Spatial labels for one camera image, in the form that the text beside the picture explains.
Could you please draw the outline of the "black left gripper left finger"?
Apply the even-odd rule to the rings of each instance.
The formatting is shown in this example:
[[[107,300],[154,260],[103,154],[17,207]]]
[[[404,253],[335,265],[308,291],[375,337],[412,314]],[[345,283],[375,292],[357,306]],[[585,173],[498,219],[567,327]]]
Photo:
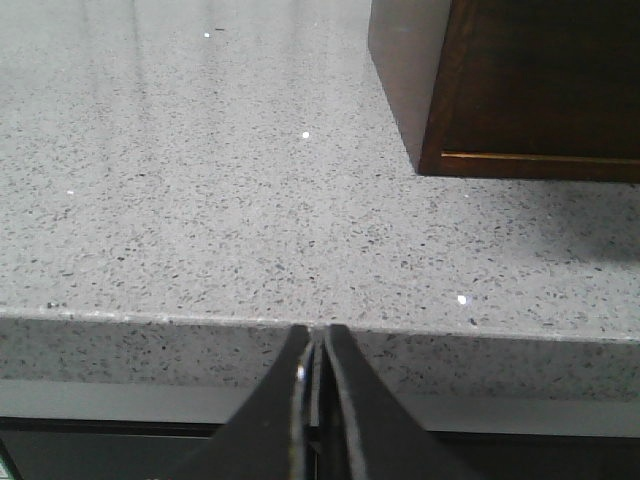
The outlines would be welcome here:
[[[295,325],[273,365],[230,421],[170,479],[310,479],[313,341]]]

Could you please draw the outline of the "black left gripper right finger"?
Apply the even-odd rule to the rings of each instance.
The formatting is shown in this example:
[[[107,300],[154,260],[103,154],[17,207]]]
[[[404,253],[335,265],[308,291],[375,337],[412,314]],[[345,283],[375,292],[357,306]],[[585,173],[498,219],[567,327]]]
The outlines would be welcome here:
[[[405,410],[344,325],[329,326],[323,340],[323,477],[475,477]]]

